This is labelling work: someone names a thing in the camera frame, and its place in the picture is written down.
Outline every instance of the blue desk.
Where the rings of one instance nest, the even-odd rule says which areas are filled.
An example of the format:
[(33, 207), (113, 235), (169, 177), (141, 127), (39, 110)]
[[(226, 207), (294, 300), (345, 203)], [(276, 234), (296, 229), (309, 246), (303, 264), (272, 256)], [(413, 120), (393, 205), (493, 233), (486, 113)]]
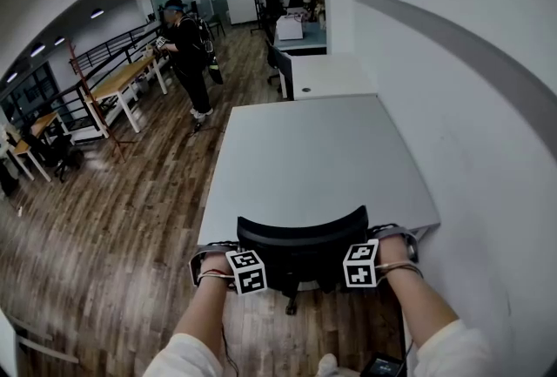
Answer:
[(289, 50), (326, 49), (327, 32), (321, 30), (319, 23), (303, 23), (304, 37), (302, 39), (279, 40), (275, 35), (275, 47), (283, 52)]

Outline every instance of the black pants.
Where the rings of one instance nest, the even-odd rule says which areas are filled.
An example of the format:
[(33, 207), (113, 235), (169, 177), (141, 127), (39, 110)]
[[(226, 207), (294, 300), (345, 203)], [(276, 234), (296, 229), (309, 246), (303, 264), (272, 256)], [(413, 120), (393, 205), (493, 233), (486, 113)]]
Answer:
[(176, 67), (174, 72), (182, 86), (187, 90), (193, 109), (202, 114), (208, 112), (211, 109), (211, 105), (209, 104), (209, 95), (207, 94), (207, 88), (203, 79), (203, 71), (186, 73)]

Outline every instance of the person's right arm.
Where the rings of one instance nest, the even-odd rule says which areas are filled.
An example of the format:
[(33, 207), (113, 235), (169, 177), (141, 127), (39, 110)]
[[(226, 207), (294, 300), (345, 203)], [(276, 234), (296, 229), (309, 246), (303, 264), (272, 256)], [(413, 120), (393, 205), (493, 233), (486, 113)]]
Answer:
[[(381, 264), (403, 261), (408, 261), (408, 252), (401, 236), (379, 242)], [(466, 329), (454, 310), (416, 272), (396, 269), (386, 277), (419, 348), (416, 377), (493, 375), (492, 355), (480, 331)]]

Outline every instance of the person in black clothing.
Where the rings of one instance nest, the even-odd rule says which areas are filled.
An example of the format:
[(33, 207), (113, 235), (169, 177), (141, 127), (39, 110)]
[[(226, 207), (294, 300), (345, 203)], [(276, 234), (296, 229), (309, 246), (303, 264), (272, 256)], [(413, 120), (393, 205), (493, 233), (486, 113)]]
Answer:
[(174, 72), (187, 90), (193, 105), (191, 114), (197, 120), (212, 114), (203, 79), (207, 54), (196, 22), (184, 13), (181, 0), (169, 0), (164, 5), (164, 20), (172, 27), (167, 35), (170, 42), (161, 49), (170, 52)]

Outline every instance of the pole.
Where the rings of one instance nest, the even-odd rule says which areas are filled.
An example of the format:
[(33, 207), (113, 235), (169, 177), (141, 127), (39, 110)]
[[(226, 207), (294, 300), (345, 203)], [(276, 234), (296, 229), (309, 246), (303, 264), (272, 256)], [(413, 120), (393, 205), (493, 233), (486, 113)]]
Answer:
[(122, 148), (120, 147), (121, 142), (118, 141), (118, 139), (116, 138), (116, 136), (112, 132), (112, 129), (108, 126), (108, 124), (106, 123), (106, 120), (104, 120), (104, 115), (101, 112), (101, 108), (99, 107), (99, 105), (97, 103), (97, 100), (93, 97), (93, 94), (91, 94), (91, 90), (89, 89), (89, 85), (87, 84), (87, 80), (85, 79), (85, 75), (81, 71), (81, 67), (79, 66), (79, 63), (77, 62), (76, 52), (74, 51), (74, 48), (71, 45), (71, 40), (67, 39), (66, 42), (68, 44), (68, 49), (70, 49), (71, 63), (74, 64), (74, 69), (76, 69), (77, 73), (79, 74), (79, 79), (81, 81), (81, 85), (84, 88), (85, 95), (93, 103), (93, 108), (95, 108), (95, 112), (97, 113), (97, 115), (98, 115), (98, 117), (101, 121), (101, 125), (104, 125), (104, 128), (108, 132), (109, 138), (111, 138), (112, 141), (114, 142), (114, 148), (116, 148), (116, 150), (118, 151), (118, 154), (120, 155), (120, 158), (122, 159), (122, 161), (125, 162), (124, 154), (122, 153)]

